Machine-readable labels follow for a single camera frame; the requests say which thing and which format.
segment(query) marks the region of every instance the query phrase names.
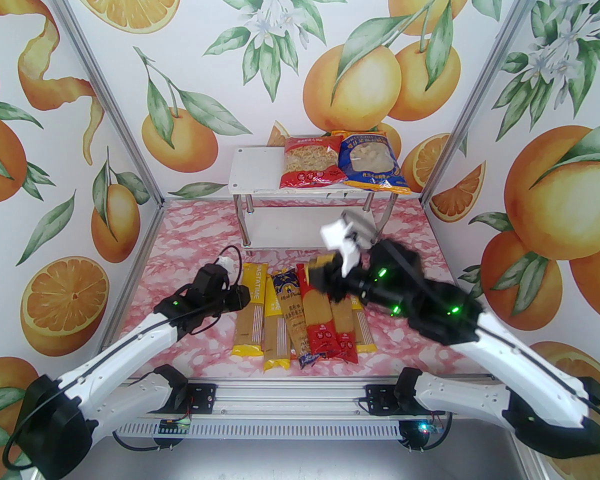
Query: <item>yellow pasta package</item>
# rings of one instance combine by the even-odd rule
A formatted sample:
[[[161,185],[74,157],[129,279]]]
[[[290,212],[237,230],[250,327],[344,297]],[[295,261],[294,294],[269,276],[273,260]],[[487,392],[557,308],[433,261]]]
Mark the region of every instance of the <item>yellow pasta package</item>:
[[[338,167],[346,175],[345,185],[374,192],[412,193],[386,132],[332,133],[342,135]]]
[[[270,275],[266,276],[264,302],[264,371],[282,366],[288,370],[291,366],[291,339],[287,332],[287,322],[273,287]]]
[[[238,311],[235,321],[232,354],[243,357],[262,356],[262,329],[265,302],[267,263],[245,263],[242,284],[251,297],[247,306]]]
[[[378,347],[374,343],[374,337],[371,336],[364,306],[355,295],[350,295],[350,299],[353,310],[353,329],[355,329],[355,349],[359,354],[377,352]]]

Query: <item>wall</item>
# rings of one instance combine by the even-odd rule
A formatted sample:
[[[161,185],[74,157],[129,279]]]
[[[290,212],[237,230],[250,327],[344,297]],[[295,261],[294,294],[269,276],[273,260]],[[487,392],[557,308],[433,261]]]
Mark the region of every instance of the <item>wall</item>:
[[[467,137],[426,208],[451,272],[559,368],[600,381],[600,0],[537,0]],[[600,455],[549,462],[600,479]]]
[[[275,123],[296,135],[384,123],[419,192],[435,159],[415,180],[408,154],[442,134],[439,152],[512,1],[65,0],[160,189],[182,197],[226,184],[234,148],[265,145]],[[345,43],[352,67],[331,105]]]
[[[0,0],[0,455],[38,373],[96,353],[157,208],[47,5]]]

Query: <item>spaghetti package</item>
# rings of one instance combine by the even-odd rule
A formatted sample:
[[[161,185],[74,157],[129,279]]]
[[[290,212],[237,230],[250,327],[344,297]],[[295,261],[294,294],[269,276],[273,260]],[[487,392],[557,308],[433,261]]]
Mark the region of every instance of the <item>spaghetti package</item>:
[[[315,363],[319,356],[311,354],[298,275],[294,269],[288,269],[276,272],[272,275],[272,279],[298,363],[300,363],[300,368],[304,368],[308,364]]]
[[[408,195],[412,192],[401,173],[386,132],[334,132],[342,134],[338,166],[345,185]]]
[[[247,306],[238,311],[235,321],[232,354],[236,356],[262,355],[262,327],[264,319],[266,263],[245,263],[242,284],[251,297]]]
[[[353,309],[351,299],[345,298],[341,302],[331,302],[333,322],[336,327],[336,336],[340,352],[338,357],[345,361],[358,364],[358,350],[356,348],[356,333],[354,330]]]
[[[355,349],[358,354],[377,352],[378,347],[374,343],[374,337],[371,336],[367,314],[355,295],[350,295],[351,309],[353,310],[353,329],[355,331]]]
[[[271,276],[266,276],[264,299],[263,369],[267,371],[282,366],[288,370],[291,366],[291,339]]]
[[[280,188],[326,187],[345,180],[338,167],[342,135],[290,137],[284,143]]]
[[[336,327],[329,297],[309,284],[307,266],[304,263],[298,263],[297,274],[311,354],[319,354],[325,358],[337,357],[340,346],[336,339]]]

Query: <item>white shelf top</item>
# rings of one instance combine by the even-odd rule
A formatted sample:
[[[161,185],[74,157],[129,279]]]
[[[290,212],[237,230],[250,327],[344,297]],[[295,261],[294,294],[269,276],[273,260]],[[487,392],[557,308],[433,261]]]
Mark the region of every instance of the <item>white shelf top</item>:
[[[316,188],[280,188],[284,167],[285,149],[282,147],[240,147],[233,153],[229,175],[229,192],[232,195],[326,195],[368,194],[368,190],[342,183]],[[415,197],[410,194],[402,197]]]

